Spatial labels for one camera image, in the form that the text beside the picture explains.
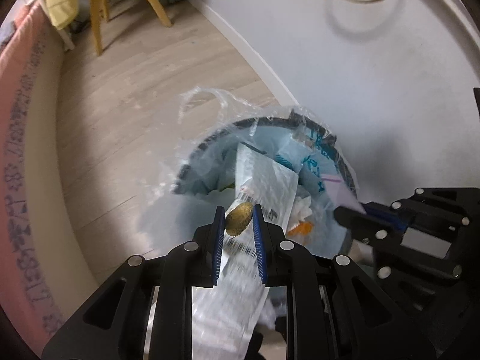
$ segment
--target white wall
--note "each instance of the white wall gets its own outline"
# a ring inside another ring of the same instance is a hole
[[[440,0],[199,1],[338,135],[362,201],[480,187],[479,53]]]

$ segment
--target gold coin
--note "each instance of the gold coin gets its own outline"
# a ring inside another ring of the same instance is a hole
[[[229,236],[240,235],[251,221],[254,206],[250,202],[243,202],[236,206],[225,218],[225,231]]]

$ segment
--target pink towel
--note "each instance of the pink towel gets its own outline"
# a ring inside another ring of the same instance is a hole
[[[62,324],[35,255],[23,182],[25,126],[45,47],[46,17],[35,3],[15,23],[17,31],[0,55],[0,304],[40,356]]]

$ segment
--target barcode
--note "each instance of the barcode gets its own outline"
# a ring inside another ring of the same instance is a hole
[[[238,261],[236,259],[229,259],[225,269],[228,270],[228,275],[241,274],[242,276],[249,276],[250,278],[258,277],[257,261],[254,260],[253,264],[250,262]],[[237,285],[243,286],[242,281],[239,281]]]
[[[237,253],[243,253],[247,254],[250,257],[256,258],[256,253],[255,249],[247,246],[245,244],[242,244],[235,240],[234,238],[229,238],[225,241],[225,244],[223,245],[223,249],[226,253],[230,255],[234,255]]]
[[[278,214],[275,212],[274,209],[266,209],[264,207],[264,205],[259,202],[258,200],[255,200],[253,197],[251,197],[248,193],[245,193],[245,192],[240,192],[240,194],[238,195],[237,199],[243,201],[243,202],[250,202],[251,204],[255,205],[255,204],[260,204],[262,206],[262,213],[263,213],[263,217],[265,219],[268,219],[269,221],[276,221],[277,218],[278,218]]]

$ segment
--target yellow cloth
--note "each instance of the yellow cloth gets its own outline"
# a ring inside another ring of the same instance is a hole
[[[63,30],[78,15],[78,0],[45,0],[50,21],[57,30]]]

